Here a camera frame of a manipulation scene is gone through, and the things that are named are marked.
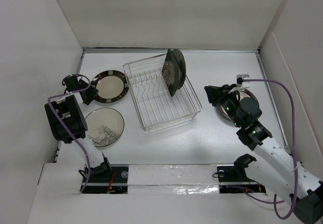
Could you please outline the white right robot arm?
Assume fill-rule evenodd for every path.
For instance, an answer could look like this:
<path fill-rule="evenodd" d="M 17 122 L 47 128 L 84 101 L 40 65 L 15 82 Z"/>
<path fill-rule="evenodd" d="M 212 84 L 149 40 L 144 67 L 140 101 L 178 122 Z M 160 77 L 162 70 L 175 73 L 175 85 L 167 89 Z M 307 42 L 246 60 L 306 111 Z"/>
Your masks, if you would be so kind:
<path fill-rule="evenodd" d="M 239 128 L 239 140 L 253 151 L 234 162 L 233 174 L 239 180 L 249 178 L 269 188 L 292 208 L 303 223 L 322 218 L 322 180 L 295 162 L 258 120 L 262 114 L 253 98 L 238 99 L 236 84 L 205 86 L 209 103 L 222 107 Z"/>

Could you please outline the grey reindeer round plate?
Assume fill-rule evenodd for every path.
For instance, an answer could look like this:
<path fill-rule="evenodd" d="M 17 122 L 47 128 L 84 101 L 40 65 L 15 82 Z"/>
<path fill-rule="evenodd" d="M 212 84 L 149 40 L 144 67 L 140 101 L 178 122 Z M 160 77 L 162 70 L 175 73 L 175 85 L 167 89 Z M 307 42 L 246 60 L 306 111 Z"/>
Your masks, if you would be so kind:
<path fill-rule="evenodd" d="M 181 80 L 180 80 L 180 84 L 179 84 L 178 89 L 181 89 L 185 83 L 185 80 L 186 80 L 186 62 L 185 62 L 182 52 L 179 49 L 173 49 L 172 53 L 174 54 L 175 58 L 177 59 L 177 62 L 178 62 L 179 68 L 180 68 Z"/>

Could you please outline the black floral square plate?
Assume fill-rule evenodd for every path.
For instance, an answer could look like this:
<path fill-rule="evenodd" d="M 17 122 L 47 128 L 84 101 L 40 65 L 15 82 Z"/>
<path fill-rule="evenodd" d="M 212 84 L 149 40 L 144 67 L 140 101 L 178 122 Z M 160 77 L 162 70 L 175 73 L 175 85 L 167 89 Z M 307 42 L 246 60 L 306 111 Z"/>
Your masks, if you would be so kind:
<path fill-rule="evenodd" d="M 179 57 L 176 51 L 168 49 L 161 75 L 171 97 L 173 97 L 178 90 L 182 78 L 179 62 Z"/>

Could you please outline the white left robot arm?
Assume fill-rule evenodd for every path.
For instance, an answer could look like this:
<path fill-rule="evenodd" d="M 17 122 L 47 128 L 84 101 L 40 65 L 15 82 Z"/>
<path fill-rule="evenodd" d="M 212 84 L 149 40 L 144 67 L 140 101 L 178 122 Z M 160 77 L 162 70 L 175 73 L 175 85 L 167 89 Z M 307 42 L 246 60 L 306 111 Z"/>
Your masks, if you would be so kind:
<path fill-rule="evenodd" d="M 53 137 L 66 144 L 76 143 L 83 151 L 87 167 L 79 173 L 93 182 L 107 182 L 113 177 L 112 167 L 87 135 L 88 126 L 80 108 L 81 104 L 89 105 L 98 92 L 86 79 L 80 74 L 66 76 L 62 80 L 65 93 L 49 97 L 44 108 Z"/>

